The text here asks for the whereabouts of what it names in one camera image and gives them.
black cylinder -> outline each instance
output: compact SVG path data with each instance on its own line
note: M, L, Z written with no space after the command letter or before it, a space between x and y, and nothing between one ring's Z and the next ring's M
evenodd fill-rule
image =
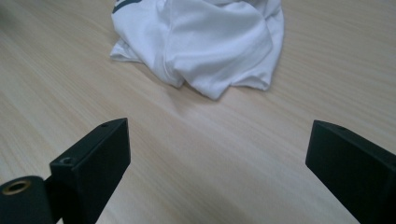
M25 176L0 186L0 223L54 223L41 177Z

wooden table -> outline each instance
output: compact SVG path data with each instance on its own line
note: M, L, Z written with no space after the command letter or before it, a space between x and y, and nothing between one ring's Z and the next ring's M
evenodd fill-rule
M0 2L0 182L128 118L132 164L98 223L358 223L304 165L314 119L396 153L396 2L284 0L267 92L213 102L109 59L109 0Z

brass insert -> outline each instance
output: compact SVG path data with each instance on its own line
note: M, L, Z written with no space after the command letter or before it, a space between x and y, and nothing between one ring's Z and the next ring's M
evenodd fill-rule
M13 182L6 186L3 189L3 194L5 195L14 195L17 193L21 193L24 190L28 189L31 185L31 182L29 180L19 180L16 182Z

fabric fold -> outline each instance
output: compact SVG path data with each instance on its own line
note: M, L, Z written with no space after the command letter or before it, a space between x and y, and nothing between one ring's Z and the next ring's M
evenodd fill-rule
M229 86L269 88L283 43L280 0L124 2L112 14L113 60L145 63L163 82L187 81L213 100Z

light wood grain surface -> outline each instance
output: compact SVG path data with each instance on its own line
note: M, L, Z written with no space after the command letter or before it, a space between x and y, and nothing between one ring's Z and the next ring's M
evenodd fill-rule
M396 1L284 0L267 92L213 102L109 59L111 0L0 1L0 182L128 118L132 164L98 223L358 223L304 165L314 119L396 153Z

